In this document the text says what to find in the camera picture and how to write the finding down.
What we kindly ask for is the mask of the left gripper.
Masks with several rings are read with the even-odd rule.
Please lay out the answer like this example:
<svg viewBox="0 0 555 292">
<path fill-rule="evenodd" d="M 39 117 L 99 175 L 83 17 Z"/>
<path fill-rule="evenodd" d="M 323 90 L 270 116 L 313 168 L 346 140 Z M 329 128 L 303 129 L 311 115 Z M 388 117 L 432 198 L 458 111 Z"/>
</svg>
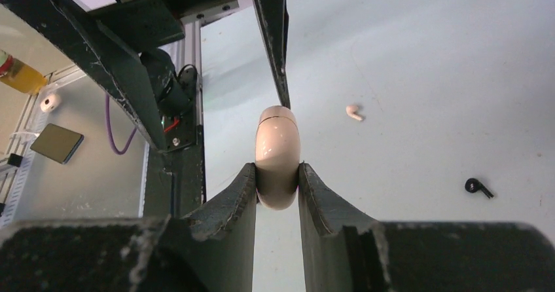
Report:
<svg viewBox="0 0 555 292">
<path fill-rule="evenodd" d="M 252 1 L 279 102 L 289 109 L 287 1 Z M 90 76 L 125 110 L 151 147 L 164 151 L 167 141 L 149 75 L 135 52 L 184 39 L 185 24 L 236 9 L 238 0 L 115 0 L 90 15 L 73 0 L 1 4 Z"/>
</svg>

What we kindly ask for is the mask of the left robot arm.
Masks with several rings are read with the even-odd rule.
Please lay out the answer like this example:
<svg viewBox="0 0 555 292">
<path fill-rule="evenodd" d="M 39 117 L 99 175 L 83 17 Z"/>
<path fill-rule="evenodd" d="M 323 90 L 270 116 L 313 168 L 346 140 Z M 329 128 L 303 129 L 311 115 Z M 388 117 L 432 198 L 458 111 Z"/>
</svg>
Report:
<svg viewBox="0 0 555 292">
<path fill-rule="evenodd" d="M 168 151 L 164 117 L 194 103 L 162 47 L 185 38 L 185 23 L 236 6 L 237 0 L 115 0 L 86 11 L 75 0 L 1 0 L 115 100 L 152 147 Z"/>
</svg>

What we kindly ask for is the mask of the beige earbud charging case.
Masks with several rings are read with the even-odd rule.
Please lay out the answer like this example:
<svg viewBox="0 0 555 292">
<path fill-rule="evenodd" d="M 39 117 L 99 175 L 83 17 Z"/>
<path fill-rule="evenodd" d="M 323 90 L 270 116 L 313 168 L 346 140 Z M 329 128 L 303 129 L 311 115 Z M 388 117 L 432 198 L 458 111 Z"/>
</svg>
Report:
<svg viewBox="0 0 555 292">
<path fill-rule="evenodd" d="M 287 209 L 298 187 L 300 135 L 293 112 L 280 105 L 260 115 L 255 138 L 257 195 L 271 210 Z"/>
</svg>

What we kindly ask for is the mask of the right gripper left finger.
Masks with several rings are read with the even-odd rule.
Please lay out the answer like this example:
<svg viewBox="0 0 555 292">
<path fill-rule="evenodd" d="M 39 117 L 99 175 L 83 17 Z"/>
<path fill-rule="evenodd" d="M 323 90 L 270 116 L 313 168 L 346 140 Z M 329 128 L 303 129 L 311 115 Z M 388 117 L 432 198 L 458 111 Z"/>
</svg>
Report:
<svg viewBox="0 0 555 292">
<path fill-rule="evenodd" d="M 255 166 L 184 217 L 20 221 L 1 230 L 2 291 L 250 291 Z"/>
</svg>

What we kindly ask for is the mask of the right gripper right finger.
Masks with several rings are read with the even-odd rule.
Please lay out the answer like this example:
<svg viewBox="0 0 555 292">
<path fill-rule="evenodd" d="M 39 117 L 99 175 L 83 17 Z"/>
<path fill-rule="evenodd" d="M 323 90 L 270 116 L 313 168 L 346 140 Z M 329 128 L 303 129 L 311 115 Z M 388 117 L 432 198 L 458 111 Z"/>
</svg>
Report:
<svg viewBox="0 0 555 292">
<path fill-rule="evenodd" d="M 307 291 L 553 291 L 554 246 L 505 222 L 381 222 L 298 169 Z"/>
</svg>

